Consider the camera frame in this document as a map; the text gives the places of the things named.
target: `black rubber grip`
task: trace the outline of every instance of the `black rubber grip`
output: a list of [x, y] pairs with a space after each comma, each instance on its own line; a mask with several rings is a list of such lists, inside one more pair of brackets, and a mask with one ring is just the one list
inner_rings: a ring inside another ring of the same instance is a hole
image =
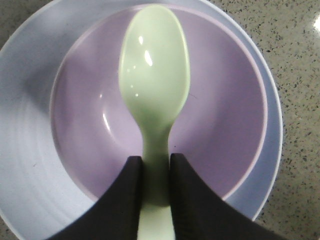
[[224, 202], [183, 154], [171, 155], [169, 178], [176, 240], [285, 240]]
[[141, 157], [130, 156], [104, 195], [84, 215], [48, 240], [136, 240], [142, 175]]

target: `light green spoon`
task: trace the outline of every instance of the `light green spoon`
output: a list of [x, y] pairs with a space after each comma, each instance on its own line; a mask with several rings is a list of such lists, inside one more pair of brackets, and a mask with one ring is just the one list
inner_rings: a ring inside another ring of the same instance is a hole
[[143, 138], [138, 240], [173, 240], [168, 138], [189, 93], [190, 64], [183, 29], [168, 8], [149, 5], [133, 17], [122, 44], [119, 87]]

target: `spoon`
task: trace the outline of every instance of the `spoon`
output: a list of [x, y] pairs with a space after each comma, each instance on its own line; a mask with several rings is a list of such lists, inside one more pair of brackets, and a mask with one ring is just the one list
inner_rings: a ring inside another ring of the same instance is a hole
[[189, 93], [190, 64], [182, 26], [171, 10], [152, 4], [133, 17], [118, 74], [121, 96], [143, 139], [138, 240], [173, 240], [168, 138]]

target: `granite surface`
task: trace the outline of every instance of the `granite surface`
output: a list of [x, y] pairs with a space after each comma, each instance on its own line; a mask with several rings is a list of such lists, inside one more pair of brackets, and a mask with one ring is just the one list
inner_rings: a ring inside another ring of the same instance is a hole
[[[0, 46], [50, 0], [0, 0]], [[320, 237], [320, 1], [212, 0], [252, 37], [281, 100], [283, 152], [256, 222], [289, 240]], [[0, 221], [0, 240], [17, 238]]]

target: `purple bowl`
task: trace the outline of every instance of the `purple bowl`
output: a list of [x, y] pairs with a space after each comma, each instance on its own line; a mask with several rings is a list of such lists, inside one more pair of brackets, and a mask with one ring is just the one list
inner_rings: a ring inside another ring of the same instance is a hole
[[[227, 198], [253, 169], [266, 135], [267, 99], [259, 70], [242, 42], [217, 20], [167, 5], [186, 36], [191, 87], [169, 137], [202, 179]], [[73, 181], [99, 198], [128, 156], [142, 155], [142, 137], [118, 86], [122, 40], [138, 5], [85, 32], [69, 50], [51, 96], [60, 159]]]

